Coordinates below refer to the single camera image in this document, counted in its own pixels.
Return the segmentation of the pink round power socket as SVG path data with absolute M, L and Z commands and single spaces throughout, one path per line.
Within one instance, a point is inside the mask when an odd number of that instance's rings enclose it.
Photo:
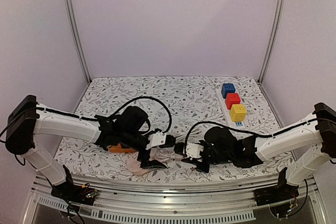
M 127 158 L 125 166 L 129 172 L 136 176 L 142 176 L 146 173 L 154 171 L 154 169 L 141 168 L 141 163 L 137 161 L 137 158 L 133 155 Z

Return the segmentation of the orange power strip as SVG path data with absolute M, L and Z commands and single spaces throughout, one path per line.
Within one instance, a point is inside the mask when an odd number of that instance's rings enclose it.
M 129 147 L 124 147 L 121 144 L 118 144 L 116 146 L 110 145 L 109 146 L 109 151 L 111 153 L 135 153 L 137 152 L 136 150 L 129 148 Z

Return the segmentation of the yellow cube socket adapter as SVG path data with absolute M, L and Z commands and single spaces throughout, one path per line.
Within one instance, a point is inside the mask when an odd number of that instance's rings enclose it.
M 247 110 L 243 104 L 234 104 L 230 110 L 230 118 L 233 122 L 242 122 L 245 119 Z

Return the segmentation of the red cube socket adapter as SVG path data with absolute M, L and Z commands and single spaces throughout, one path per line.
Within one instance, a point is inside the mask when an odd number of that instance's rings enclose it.
M 228 110 L 232 108 L 234 104 L 240 104 L 241 99 L 238 93 L 228 93 L 225 99 L 225 104 Z

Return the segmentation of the blue cube socket adapter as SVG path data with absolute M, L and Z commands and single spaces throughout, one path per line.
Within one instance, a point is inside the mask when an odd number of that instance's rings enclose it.
M 235 93 L 236 89 L 232 83 L 223 83 L 221 94 L 222 97 L 225 99 L 229 93 Z

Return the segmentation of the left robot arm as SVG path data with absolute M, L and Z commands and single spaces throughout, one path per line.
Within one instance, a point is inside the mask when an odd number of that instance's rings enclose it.
M 143 131 L 141 128 L 144 124 L 151 125 L 148 114 L 138 106 L 131 106 L 130 102 L 110 116 L 88 118 L 55 110 L 37 102 L 34 95 L 27 95 L 8 116 L 1 135 L 5 136 L 3 143 L 10 153 L 22 157 L 46 177 L 52 196 L 68 204 L 76 202 L 92 206 L 99 192 L 88 183 L 75 185 L 69 169 L 35 142 L 35 135 L 75 138 L 105 150 L 120 145 L 138 153 L 141 168 L 165 168 L 163 163 L 150 158 L 151 150 L 155 147 L 173 147 L 176 139 L 167 130 Z

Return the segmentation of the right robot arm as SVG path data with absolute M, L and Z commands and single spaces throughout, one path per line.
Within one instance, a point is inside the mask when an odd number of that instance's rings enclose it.
M 310 148 L 279 172 L 276 185 L 254 191 L 258 206 L 272 204 L 297 197 L 304 179 L 335 158 L 335 110 L 326 104 L 315 104 L 314 111 L 304 119 L 269 135 L 250 133 L 238 140 L 229 127 L 216 124 L 197 145 L 196 169 L 207 173 L 211 165 L 225 163 L 252 168 L 306 145 Z

